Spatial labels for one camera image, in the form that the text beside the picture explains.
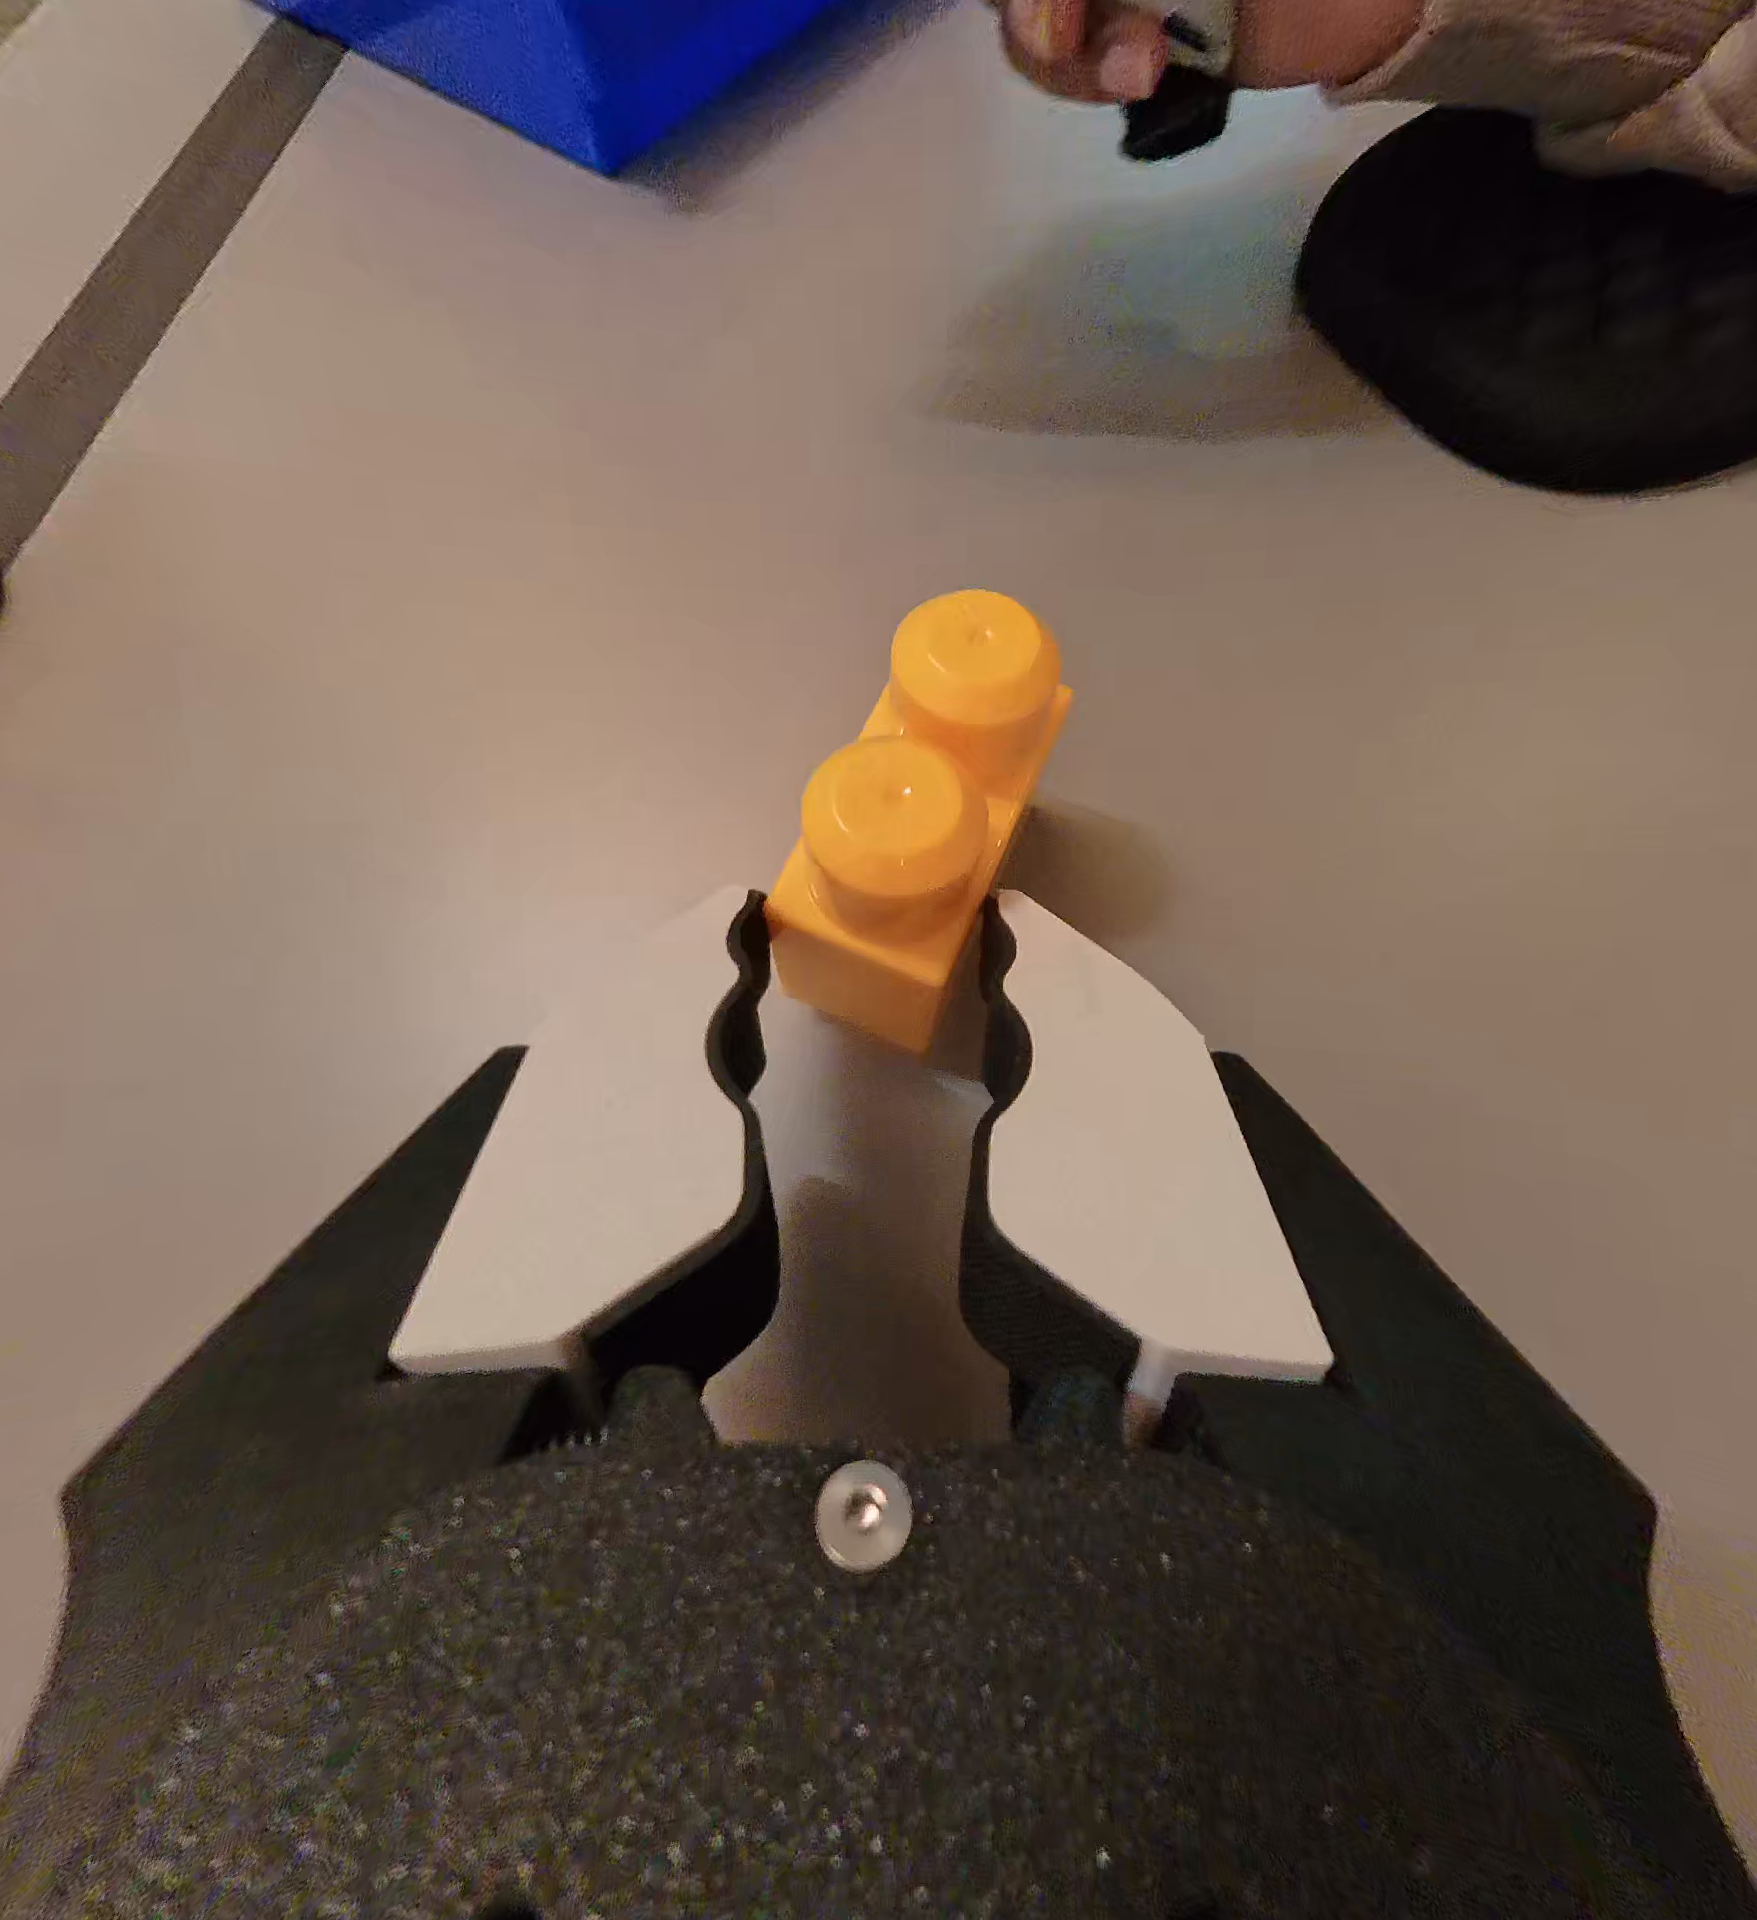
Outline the person's right forearm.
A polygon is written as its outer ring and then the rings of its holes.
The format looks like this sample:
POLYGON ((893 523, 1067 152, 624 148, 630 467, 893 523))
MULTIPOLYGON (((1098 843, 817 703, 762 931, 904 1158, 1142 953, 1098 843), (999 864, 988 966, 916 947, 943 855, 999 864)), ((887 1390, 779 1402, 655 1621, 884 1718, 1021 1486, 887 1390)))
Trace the person's right forearm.
POLYGON ((1325 96, 1506 111, 1563 173, 1757 193, 1757 2, 1431 2, 1325 96))

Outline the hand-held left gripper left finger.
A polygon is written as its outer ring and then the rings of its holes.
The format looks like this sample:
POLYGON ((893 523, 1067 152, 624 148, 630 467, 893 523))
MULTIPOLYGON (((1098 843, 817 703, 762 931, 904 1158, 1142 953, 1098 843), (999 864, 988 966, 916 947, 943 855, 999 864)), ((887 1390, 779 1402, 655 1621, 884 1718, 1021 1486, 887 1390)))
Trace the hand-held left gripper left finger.
POLYGON ((726 885, 610 962, 529 1042, 387 1361, 407 1377, 562 1373, 608 1402, 697 1384, 779 1296, 766 895, 726 885))

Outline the yellow two-stud toy block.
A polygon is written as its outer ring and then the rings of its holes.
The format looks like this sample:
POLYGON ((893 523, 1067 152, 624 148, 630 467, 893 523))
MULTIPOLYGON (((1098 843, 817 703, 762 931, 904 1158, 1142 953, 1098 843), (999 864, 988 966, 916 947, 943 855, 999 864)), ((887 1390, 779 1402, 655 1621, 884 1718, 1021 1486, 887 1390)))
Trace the yellow two-stud toy block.
POLYGON ((951 591, 899 621, 887 689, 813 769, 771 889, 784 994, 933 1046, 1070 702, 1054 629, 1005 592, 951 591))

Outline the person's right hand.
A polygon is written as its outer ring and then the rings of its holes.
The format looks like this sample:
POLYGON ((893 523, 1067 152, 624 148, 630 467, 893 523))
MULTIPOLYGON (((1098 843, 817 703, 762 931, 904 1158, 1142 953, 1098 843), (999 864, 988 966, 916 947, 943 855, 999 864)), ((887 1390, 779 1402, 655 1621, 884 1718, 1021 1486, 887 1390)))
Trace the person's right hand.
MULTIPOLYGON (((991 12, 1011 70, 1062 101, 1142 101, 1170 61, 1160 24, 1122 6, 1005 2, 991 12)), ((1234 85, 1353 85, 1413 36, 1422 12, 1422 2, 1243 2, 1234 24, 1234 85)))

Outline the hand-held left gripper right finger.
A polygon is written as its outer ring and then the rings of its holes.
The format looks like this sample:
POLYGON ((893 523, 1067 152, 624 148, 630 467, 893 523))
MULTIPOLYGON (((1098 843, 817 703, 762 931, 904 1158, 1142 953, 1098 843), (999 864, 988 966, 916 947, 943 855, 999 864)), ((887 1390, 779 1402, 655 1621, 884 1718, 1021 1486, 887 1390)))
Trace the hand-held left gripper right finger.
POLYGON ((1329 1337, 1200 1027, 1019 890, 988 904, 977 955, 967 1332, 1014 1390, 1104 1379, 1137 1436, 1186 1377, 1323 1388, 1329 1337))

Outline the blue plastic bin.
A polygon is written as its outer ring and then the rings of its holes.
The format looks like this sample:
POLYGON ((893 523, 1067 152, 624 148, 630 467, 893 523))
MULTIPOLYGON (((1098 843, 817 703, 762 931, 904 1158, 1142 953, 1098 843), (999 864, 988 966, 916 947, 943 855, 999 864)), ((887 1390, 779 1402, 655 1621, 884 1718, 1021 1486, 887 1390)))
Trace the blue plastic bin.
POLYGON ((792 54, 838 2, 263 2, 600 178, 792 54))

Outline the black mesh pad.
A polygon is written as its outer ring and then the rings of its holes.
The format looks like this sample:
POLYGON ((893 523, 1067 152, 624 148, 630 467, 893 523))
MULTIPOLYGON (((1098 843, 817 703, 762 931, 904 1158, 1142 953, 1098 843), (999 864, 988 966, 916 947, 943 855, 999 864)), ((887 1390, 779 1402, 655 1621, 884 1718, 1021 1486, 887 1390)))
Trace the black mesh pad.
POLYGON ((1420 435, 1537 492, 1757 461, 1757 193, 1547 167, 1517 117, 1431 108, 1306 230, 1299 310, 1420 435))

